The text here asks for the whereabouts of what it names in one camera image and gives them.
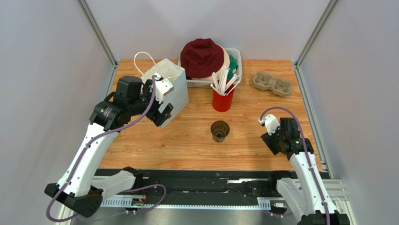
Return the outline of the white paper bag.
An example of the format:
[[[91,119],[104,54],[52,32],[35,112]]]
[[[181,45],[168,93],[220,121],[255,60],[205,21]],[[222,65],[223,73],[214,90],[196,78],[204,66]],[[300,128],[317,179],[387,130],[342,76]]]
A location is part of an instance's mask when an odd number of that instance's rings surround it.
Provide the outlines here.
[[[168,78],[174,88],[171,93],[165,96],[159,108],[159,111],[162,112],[168,103],[171,103],[174,107],[171,111],[171,117],[160,126],[161,128],[164,128],[189,103],[185,69],[167,58],[159,62],[155,62],[153,58],[150,59],[152,60],[153,66],[148,70],[141,70],[136,63],[136,59],[133,60],[136,69],[141,74],[141,80],[143,83],[147,80],[152,80],[154,73],[158,73],[163,78]]]

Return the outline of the translucent dark plastic cup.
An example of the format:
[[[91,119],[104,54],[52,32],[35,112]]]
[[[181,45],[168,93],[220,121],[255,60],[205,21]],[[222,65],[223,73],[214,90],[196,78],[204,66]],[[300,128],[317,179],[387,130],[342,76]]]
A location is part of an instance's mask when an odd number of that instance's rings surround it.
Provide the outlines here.
[[[210,128],[212,138],[214,141],[221,143],[225,140],[230,132],[228,123],[222,120],[215,121]]]

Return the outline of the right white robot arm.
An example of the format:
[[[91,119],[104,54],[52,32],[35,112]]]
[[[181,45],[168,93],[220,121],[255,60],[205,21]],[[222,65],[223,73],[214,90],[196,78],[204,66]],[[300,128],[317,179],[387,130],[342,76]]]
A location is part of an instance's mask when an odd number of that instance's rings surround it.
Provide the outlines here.
[[[300,186],[291,177],[279,177],[275,189],[287,202],[299,225],[349,225],[347,214],[340,213],[317,171],[316,157],[309,139],[304,138],[295,118],[263,116],[266,128],[262,140],[274,155],[285,154],[294,168]]]

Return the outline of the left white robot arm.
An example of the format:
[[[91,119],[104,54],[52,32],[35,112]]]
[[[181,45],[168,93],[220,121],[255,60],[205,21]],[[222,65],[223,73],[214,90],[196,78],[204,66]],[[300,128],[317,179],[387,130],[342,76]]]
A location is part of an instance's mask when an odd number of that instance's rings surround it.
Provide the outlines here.
[[[167,104],[163,111],[159,109],[172,91],[170,80],[159,74],[146,81],[136,76],[120,78],[116,90],[95,106],[83,142],[65,174],[58,182],[46,186],[44,192],[51,203],[63,204],[75,217],[89,218],[110,197],[144,190],[143,173],[131,167],[100,181],[93,178],[109,146],[122,130],[144,117],[158,127],[170,118],[172,104]]]

